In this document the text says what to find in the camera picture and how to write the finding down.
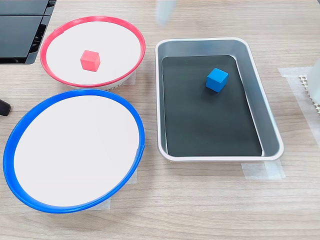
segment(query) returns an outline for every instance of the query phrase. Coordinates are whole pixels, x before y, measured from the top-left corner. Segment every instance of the black object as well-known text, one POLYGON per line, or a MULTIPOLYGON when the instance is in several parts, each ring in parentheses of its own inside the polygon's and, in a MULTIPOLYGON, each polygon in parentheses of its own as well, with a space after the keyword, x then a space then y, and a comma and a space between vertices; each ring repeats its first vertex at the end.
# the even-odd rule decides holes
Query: black object
POLYGON ((166 57, 163 66, 168 154, 261 156, 262 148, 236 61, 224 56, 166 57), (229 73, 221 92, 206 87, 218 68, 229 73))
POLYGON ((56 0, 0 0, 0 64, 32 64, 56 0))
POLYGON ((0 115, 8 116, 10 113, 10 109, 10 104, 0 99, 0 115))

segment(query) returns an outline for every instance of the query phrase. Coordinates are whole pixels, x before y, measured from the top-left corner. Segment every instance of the red rim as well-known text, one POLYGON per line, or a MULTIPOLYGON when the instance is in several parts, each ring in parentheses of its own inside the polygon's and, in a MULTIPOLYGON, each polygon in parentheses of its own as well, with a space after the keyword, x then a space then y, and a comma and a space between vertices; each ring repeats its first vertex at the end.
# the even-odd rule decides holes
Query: red rim
POLYGON ((87 16, 87 17, 82 17, 79 19, 75 19, 72 21, 69 21, 67 23, 65 23, 64 25, 58 27, 57 29, 55 29, 44 41, 42 48, 41 48, 41 52, 40 52, 40 61, 41 64, 44 68, 44 70, 55 80, 69 85, 69 86, 73 86, 73 87, 78 87, 78 88, 97 88, 97 87, 102 87, 102 86, 107 86, 110 84, 113 84, 127 76, 129 76, 130 74, 132 74, 137 67, 140 65, 140 63, 142 62, 142 59, 145 56, 145 52, 146 52, 146 42, 144 39, 144 36, 142 35, 142 33, 139 31, 138 28, 136 28, 134 25, 132 25, 130 22, 127 22, 125 20, 116 18, 116 17, 110 17, 110 16, 87 16), (111 80, 111 81, 107 81, 107 82, 103 82, 103 83, 98 83, 98 84, 77 84, 77 83, 71 83, 68 81, 64 81, 61 78, 57 77, 49 68, 48 63, 47 63, 47 50, 49 45, 51 44, 51 42, 58 37, 60 34, 62 34, 64 31, 79 25, 79 24, 83 24, 83 23, 88 23, 88 22, 108 22, 108 23, 113 23, 113 24, 118 24, 128 30, 130 30, 131 32, 134 33, 134 35, 136 35, 136 37, 138 38, 139 42, 140 42, 140 47, 141 47, 141 51, 140 51, 140 57, 138 62, 136 63, 136 65, 126 74, 111 80))

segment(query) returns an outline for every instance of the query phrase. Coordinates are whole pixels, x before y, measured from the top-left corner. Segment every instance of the blue cube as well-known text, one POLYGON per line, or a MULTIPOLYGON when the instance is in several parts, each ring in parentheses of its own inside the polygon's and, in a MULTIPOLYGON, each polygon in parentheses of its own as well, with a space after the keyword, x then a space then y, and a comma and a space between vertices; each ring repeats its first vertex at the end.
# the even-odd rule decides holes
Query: blue cube
POLYGON ((206 87, 219 93, 221 89, 227 84, 229 73, 226 73, 218 68, 213 71, 206 78, 206 87))

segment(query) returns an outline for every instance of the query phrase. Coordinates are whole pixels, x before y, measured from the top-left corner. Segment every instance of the wooden table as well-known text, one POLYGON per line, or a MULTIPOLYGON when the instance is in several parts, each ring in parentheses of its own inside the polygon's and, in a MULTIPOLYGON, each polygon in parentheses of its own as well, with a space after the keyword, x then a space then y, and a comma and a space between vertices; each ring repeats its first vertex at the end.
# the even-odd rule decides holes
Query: wooden table
MULTIPOLYGON (((111 199, 110 210, 47 214, 21 203, 0 169, 0 239, 319 240, 320 152, 280 67, 312 66, 320 58, 316 0, 181 0, 166 27, 155 1, 62 1, 46 36, 84 16, 106 15, 136 25, 146 54, 136 85, 113 92, 131 102, 145 127, 137 183, 111 199), (286 178, 246 180, 241 163, 171 163, 158 152, 154 47, 169 38, 239 37, 247 41, 281 132, 286 178)), ((0 156, 21 117, 70 88, 49 77, 39 56, 32 65, 0 65, 0 156)))

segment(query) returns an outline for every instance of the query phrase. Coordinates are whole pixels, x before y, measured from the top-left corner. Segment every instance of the tray rim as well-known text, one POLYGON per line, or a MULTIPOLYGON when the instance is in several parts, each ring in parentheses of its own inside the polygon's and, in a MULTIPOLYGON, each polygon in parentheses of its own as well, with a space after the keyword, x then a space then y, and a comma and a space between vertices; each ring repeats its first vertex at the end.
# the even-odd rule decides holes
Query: tray rim
POLYGON ((157 43, 154 48, 155 53, 155 87, 156 87, 156 127, 157 127, 157 148, 161 155, 171 162, 258 162, 258 161, 274 161, 281 157, 284 153, 284 143, 282 141, 278 126, 274 115, 272 114, 268 99, 263 88, 252 52, 250 50, 249 44, 241 38, 238 37, 216 37, 216 38, 172 38, 165 39, 157 43), (270 122, 274 129, 274 133, 279 143, 279 149, 276 154, 272 156, 172 156, 163 149, 162 138, 161 138, 161 113, 160 113, 160 79, 159 79, 159 47, 168 42, 202 42, 202 41, 221 41, 221 40, 234 40, 239 41, 245 45, 246 50, 249 54, 250 61, 253 66, 254 74, 259 85, 263 102, 266 106, 270 122))

